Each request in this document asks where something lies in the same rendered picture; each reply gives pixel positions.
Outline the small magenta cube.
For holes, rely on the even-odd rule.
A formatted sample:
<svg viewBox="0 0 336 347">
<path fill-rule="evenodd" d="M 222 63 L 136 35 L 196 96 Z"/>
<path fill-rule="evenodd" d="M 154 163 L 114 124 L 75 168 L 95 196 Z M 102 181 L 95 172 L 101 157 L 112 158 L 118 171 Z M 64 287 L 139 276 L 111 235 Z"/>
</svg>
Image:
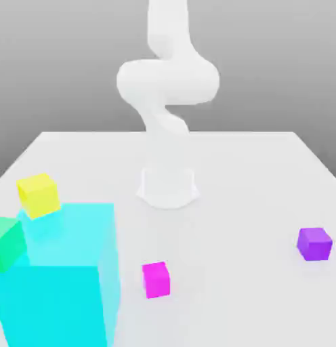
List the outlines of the small magenta cube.
<svg viewBox="0 0 336 347">
<path fill-rule="evenodd" d="M 142 265 L 146 298 L 159 298 L 170 294 L 170 275 L 165 262 Z"/>
</svg>

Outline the small green cube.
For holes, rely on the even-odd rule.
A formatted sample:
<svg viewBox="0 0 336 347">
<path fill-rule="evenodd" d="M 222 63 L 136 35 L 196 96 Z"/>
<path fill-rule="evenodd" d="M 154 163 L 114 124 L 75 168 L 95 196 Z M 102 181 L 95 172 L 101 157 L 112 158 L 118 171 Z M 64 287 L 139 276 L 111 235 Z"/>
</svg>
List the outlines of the small green cube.
<svg viewBox="0 0 336 347">
<path fill-rule="evenodd" d="M 0 272 L 7 271 L 26 249 L 21 221 L 0 216 Z"/>
</svg>

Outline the small yellow cube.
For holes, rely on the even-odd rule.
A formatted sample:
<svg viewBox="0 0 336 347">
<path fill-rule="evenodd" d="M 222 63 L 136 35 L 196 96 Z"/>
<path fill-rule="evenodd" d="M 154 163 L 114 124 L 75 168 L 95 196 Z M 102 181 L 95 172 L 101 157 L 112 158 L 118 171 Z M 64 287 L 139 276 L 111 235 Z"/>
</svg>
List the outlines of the small yellow cube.
<svg viewBox="0 0 336 347">
<path fill-rule="evenodd" d="M 22 208 L 34 220 L 60 210 L 57 184 L 46 173 L 22 178 L 16 182 Z"/>
</svg>

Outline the small purple cube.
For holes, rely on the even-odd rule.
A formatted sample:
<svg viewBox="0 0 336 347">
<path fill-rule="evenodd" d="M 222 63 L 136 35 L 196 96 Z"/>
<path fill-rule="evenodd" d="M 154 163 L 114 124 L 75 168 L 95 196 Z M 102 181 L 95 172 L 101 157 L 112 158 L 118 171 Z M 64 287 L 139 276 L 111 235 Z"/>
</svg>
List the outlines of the small purple cube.
<svg viewBox="0 0 336 347">
<path fill-rule="evenodd" d="M 333 246 L 332 238 L 324 228 L 301 228 L 297 248 L 305 261 L 326 261 Z"/>
</svg>

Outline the large cyan box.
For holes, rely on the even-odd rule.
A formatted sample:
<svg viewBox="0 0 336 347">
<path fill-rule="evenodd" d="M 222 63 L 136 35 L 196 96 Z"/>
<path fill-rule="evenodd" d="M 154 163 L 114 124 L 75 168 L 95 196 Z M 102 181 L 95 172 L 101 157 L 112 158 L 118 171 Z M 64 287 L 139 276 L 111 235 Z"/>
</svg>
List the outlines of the large cyan box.
<svg viewBox="0 0 336 347">
<path fill-rule="evenodd" d="M 113 204 L 18 219 L 27 250 L 0 273 L 8 347 L 112 347 L 121 295 Z"/>
</svg>

